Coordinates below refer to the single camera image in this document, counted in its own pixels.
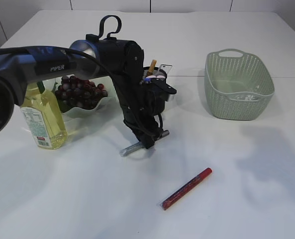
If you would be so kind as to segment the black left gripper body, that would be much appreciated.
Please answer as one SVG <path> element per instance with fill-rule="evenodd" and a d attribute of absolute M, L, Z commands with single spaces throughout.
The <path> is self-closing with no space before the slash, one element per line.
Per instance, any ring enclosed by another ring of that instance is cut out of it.
<path fill-rule="evenodd" d="M 124 124 L 132 130 L 136 138 L 146 149 L 151 148 L 162 135 L 162 116 L 160 114 L 158 114 L 160 124 L 156 122 L 154 116 L 140 114 L 141 126 L 135 121 L 132 114 L 124 114 L 123 116 Z"/>

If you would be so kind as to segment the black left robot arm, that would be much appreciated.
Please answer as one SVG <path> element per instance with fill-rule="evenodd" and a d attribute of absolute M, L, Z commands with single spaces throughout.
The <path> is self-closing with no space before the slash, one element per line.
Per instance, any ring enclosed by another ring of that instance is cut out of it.
<path fill-rule="evenodd" d="M 163 80 L 145 83 L 144 51 L 131 40 L 79 40 L 70 48 L 26 46 L 0 49 L 0 131 L 14 106 L 22 106 L 27 88 L 44 80 L 75 75 L 89 80 L 108 76 L 128 126 L 144 148 L 164 135 L 161 112 L 170 87 Z"/>

